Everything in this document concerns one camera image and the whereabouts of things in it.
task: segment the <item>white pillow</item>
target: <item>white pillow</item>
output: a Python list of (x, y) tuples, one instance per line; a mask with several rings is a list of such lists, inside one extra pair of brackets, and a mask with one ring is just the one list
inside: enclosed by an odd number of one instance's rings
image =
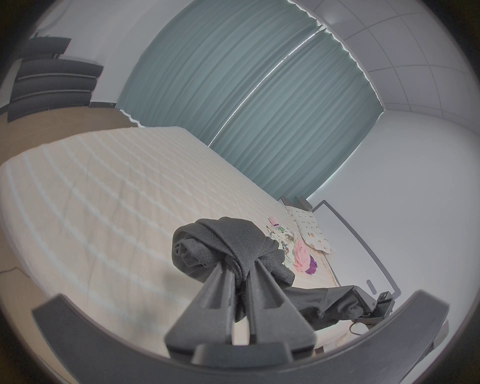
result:
[(332, 248), (318, 227), (317, 220), (312, 212), (290, 206), (287, 206), (287, 209), (297, 223), (300, 234), (307, 245), (318, 251), (332, 253)]

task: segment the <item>beige floor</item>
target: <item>beige floor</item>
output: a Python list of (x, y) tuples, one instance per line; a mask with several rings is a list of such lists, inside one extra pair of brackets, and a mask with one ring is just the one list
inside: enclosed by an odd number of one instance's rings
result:
[[(7, 114), (3, 114), (0, 116), (0, 164), (27, 149), (78, 133), (131, 126), (135, 124), (112, 108), (63, 108), (39, 112), (10, 123), (7, 123)], [(5, 317), (39, 365), (43, 363), (37, 357), (73, 384), (76, 381), (54, 356), (31, 315), (31, 310), (46, 300), (43, 292), (22, 272), (0, 230), (0, 305)]]

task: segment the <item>curtain fold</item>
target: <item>curtain fold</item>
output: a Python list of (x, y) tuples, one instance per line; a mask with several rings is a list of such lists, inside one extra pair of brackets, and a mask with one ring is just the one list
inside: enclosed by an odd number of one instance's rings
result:
[(319, 28), (286, 0), (195, 0), (140, 57), (117, 108), (187, 129), (276, 199), (309, 196), (383, 111)]

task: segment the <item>folded black cloth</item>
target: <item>folded black cloth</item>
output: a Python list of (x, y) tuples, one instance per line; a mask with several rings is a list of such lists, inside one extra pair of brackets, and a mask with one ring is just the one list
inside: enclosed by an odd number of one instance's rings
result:
[(282, 263), (285, 253), (251, 221), (222, 217), (199, 219), (178, 228), (173, 235), (173, 264), (194, 279), (205, 282), (218, 262), (224, 260), (235, 274), (238, 304), (235, 320), (245, 317), (245, 282), (259, 259), (293, 305), (315, 329), (355, 319), (364, 313), (352, 286), (336, 288), (293, 288), (295, 274)]

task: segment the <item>bed sheet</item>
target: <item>bed sheet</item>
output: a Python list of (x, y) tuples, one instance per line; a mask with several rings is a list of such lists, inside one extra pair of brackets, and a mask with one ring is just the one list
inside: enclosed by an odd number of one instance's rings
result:
[[(164, 356), (164, 334), (201, 287), (171, 262), (176, 228), (230, 216), (267, 235), (274, 216), (298, 230), (282, 203), (178, 127), (88, 132), (30, 149), (0, 167), (0, 207), (12, 248), (47, 296), (67, 295)], [(336, 286), (323, 255), (314, 257), (316, 274), (296, 273), (294, 286)]]

